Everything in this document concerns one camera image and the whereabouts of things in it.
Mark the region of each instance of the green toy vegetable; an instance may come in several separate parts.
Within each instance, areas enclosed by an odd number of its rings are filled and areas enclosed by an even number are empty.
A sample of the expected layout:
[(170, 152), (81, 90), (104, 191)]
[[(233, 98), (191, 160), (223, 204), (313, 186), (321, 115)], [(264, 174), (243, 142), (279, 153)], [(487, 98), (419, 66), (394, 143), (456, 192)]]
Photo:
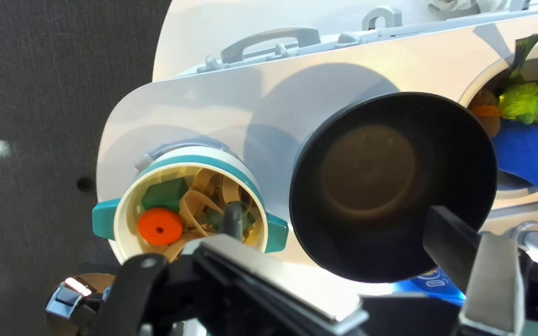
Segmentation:
[(475, 106), (472, 113), (478, 117), (503, 117), (532, 124), (538, 116), (538, 84), (510, 86), (499, 96), (496, 106)]

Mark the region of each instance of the orange bead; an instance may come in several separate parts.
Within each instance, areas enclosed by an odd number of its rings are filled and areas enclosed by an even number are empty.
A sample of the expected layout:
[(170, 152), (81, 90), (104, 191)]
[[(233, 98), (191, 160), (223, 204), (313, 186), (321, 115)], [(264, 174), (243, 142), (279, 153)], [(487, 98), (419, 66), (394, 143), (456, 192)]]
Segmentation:
[(180, 238), (182, 221), (166, 208), (152, 208), (138, 219), (138, 233), (151, 245), (169, 245)]

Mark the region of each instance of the teal pot handle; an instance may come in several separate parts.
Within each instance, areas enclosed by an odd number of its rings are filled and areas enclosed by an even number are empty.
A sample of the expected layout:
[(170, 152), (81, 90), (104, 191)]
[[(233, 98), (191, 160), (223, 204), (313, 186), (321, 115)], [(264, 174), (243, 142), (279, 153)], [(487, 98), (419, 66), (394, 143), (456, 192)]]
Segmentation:
[(267, 236), (267, 247), (265, 253), (279, 252), (286, 248), (286, 240), (288, 240), (288, 222), (280, 217), (267, 214), (267, 228), (269, 234)]
[(92, 209), (92, 231), (101, 238), (115, 240), (113, 218), (121, 198), (100, 202)]

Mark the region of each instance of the blue sponge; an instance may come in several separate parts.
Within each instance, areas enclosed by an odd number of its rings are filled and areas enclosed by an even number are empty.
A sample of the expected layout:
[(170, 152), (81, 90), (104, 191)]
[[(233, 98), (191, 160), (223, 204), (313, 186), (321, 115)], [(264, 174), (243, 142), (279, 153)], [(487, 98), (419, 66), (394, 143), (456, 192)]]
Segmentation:
[(538, 126), (502, 120), (493, 144), (502, 172), (516, 175), (538, 187)]

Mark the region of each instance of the grey knob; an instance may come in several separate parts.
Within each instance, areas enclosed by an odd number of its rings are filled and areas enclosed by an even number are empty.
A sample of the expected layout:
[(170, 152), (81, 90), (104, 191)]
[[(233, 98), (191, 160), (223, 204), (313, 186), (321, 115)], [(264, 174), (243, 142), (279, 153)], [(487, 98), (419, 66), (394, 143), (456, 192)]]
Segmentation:
[(519, 245), (538, 252), (538, 222), (528, 221), (517, 226), (510, 234)]

